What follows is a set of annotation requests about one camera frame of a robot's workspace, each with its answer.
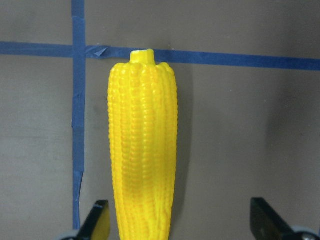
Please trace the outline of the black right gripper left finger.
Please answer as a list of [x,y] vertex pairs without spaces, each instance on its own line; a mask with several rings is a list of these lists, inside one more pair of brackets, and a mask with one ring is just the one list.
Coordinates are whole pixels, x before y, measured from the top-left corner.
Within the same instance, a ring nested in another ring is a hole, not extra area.
[[110,236],[111,221],[108,200],[98,200],[93,205],[84,224],[80,228],[77,240],[107,240]]

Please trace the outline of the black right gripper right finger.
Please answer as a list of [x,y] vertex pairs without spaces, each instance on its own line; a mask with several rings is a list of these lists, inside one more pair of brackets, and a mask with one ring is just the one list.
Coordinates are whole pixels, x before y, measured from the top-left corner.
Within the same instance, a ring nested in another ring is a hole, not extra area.
[[300,239],[300,235],[262,197],[250,200],[250,230],[256,240]]

